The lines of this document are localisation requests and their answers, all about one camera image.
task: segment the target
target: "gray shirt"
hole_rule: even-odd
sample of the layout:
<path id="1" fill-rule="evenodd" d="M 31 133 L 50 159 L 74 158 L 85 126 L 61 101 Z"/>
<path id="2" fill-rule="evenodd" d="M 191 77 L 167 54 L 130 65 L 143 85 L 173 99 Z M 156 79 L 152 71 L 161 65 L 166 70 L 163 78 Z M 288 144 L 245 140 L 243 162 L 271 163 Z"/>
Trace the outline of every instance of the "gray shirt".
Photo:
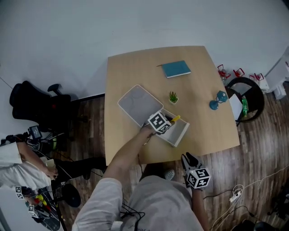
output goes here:
<path id="1" fill-rule="evenodd" d="M 110 231 L 119 220 L 122 206 L 119 181 L 99 181 L 88 202 L 80 210 L 72 231 Z M 128 206 L 145 216 L 138 223 L 139 231 L 202 231 L 191 209 L 191 195 L 183 184 L 157 176 L 145 177 L 134 190 Z M 139 215 L 127 216 L 121 230 L 134 231 Z"/>

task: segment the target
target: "black office chair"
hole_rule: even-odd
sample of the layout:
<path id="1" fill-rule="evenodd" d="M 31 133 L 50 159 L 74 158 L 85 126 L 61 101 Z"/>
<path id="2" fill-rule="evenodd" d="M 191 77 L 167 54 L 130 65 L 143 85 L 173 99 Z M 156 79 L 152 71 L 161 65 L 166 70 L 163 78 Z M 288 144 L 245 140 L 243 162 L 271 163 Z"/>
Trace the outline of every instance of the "black office chair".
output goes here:
<path id="1" fill-rule="evenodd" d="M 71 108 L 70 95 L 61 95 L 58 87 L 54 84 L 48 88 L 57 94 L 51 97 L 28 81 L 16 84 L 9 101 L 13 117 L 38 123 L 42 132 L 68 133 L 69 121 L 77 116 L 77 109 Z"/>
<path id="2" fill-rule="evenodd" d="M 252 122 L 255 119 L 257 119 L 263 112 L 264 107 L 265 107 L 265 100 L 264 100 L 264 95 L 263 92 L 261 91 L 260 87 L 258 86 L 257 83 L 255 83 L 253 80 L 245 78 L 245 77 L 239 77 L 233 79 L 227 86 L 226 88 L 230 89 L 233 85 L 237 83 L 244 83 L 246 85 L 249 85 L 251 88 L 246 91 L 244 94 L 239 94 L 239 97 L 245 96 L 247 99 L 248 103 L 248 113 L 256 111 L 255 115 L 252 116 L 251 118 L 248 119 L 239 119 L 236 120 L 236 122 L 242 122 L 242 123 L 247 123 L 247 122 Z"/>

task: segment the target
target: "wooden table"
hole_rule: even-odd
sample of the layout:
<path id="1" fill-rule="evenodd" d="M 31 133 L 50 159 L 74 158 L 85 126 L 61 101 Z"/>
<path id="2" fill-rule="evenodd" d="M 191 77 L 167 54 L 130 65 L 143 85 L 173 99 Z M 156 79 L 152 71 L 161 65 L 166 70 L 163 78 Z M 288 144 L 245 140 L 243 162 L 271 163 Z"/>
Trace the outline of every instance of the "wooden table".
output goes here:
<path id="1" fill-rule="evenodd" d="M 185 60 L 191 73 L 167 79 L 159 65 L 180 60 Z M 204 46 L 135 51 L 108 58 L 104 112 L 107 164 L 140 129 L 117 104 L 136 84 L 160 100 L 166 110 L 190 123 L 176 148 L 159 137 L 152 137 L 141 150 L 141 163 L 174 161 L 185 152 L 200 156 L 240 144 L 229 101 L 220 104 L 216 111 L 209 107 L 217 92 L 225 92 L 225 88 Z M 170 91 L 179 97 L 174 106 L 168 101 Z"/>

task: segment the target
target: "white paper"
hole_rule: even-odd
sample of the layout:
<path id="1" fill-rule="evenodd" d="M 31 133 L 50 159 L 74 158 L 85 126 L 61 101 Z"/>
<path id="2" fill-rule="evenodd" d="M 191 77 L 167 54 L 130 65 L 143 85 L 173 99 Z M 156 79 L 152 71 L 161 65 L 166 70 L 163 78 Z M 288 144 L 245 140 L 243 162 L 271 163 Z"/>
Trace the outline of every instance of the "white paper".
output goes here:
<path id="1" fill-rule="evenodd" d="M 236 94 L 233 94 L 233 96 L 229 99 L 231 108 L 234 114 L 235 120 L 238 120 L 242 110 L 243 110 L 243 104 L 240 102 Z"/>

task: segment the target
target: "small potted plant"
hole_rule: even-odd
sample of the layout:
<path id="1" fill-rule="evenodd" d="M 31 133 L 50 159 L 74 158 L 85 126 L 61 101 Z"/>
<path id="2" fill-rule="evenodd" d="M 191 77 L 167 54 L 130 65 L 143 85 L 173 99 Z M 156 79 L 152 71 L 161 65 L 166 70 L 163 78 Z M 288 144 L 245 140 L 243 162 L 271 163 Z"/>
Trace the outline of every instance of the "small potted plant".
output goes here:
<path id="1" fill-rule="evenodd" d="M 168 96 L 169 96 L 170 103 L 173 105 L 175 105 L 177 103 L 177 101 L 179 100 L 179 98 L 177 97 L 177 94 L 175 92 L 170 92 Z"/>

